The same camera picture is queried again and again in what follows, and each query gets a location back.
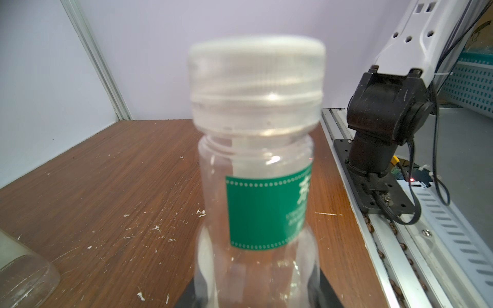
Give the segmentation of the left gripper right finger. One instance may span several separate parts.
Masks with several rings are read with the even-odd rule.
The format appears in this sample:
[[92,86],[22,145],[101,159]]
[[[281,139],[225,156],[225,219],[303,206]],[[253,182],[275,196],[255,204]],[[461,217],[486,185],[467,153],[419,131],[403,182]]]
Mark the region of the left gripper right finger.
[[317,308],[344,308],[322,270],[319,270],[319,276],[320,282],[317,289]]

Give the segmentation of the labelled clear plastic bottle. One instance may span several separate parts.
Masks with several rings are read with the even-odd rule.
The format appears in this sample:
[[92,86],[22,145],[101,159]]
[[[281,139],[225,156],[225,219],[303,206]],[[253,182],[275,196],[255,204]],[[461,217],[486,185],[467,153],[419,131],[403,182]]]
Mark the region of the labelled clear plastic bottle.
[[306,212],[308,134],[204,136],[198,144],[205,218],[195,257],[199,307],[314,307],[317,240]]

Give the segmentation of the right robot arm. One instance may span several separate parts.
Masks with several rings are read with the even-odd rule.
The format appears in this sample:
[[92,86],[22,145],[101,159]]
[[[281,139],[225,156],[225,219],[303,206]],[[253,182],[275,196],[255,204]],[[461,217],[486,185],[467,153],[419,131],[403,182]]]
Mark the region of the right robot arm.
[[348,105],[355,130],[347,166],[382,177],[398,146],[411,142],[431,112],[426,91],[468,1],[411,1]]

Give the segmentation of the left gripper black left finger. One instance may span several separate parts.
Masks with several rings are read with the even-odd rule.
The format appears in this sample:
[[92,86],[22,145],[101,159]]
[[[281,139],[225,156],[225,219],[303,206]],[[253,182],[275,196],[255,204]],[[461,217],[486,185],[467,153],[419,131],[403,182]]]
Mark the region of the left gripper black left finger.
[[177,300],[175,308],[199,308],[201,307],[200,300],[197,299],[195,294],[195,282],[191,279],[186,286],[184,292]]

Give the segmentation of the white bottle cap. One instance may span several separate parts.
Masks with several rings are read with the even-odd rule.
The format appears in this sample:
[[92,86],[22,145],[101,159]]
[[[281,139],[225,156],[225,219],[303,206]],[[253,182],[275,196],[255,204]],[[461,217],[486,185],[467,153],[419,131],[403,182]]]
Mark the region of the white bottle cap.
[[191,46],[193,122],[215,136],[306,133],[320,120],[326,47],[303,36],[229,37]]

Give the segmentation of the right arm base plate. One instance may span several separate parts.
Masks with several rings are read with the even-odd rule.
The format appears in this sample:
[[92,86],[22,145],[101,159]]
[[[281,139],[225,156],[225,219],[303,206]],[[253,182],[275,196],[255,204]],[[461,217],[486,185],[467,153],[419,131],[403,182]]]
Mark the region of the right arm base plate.
[[391,173],[380,177],[376,174],[363,175],[349,165],[352,144],[348,139],[335,139],[334,147],[342,164],[344,175],[349,182],[355,203],[364,214],[384,214],[377,203],[380,198],[394,214],[414,214],[415,206]]

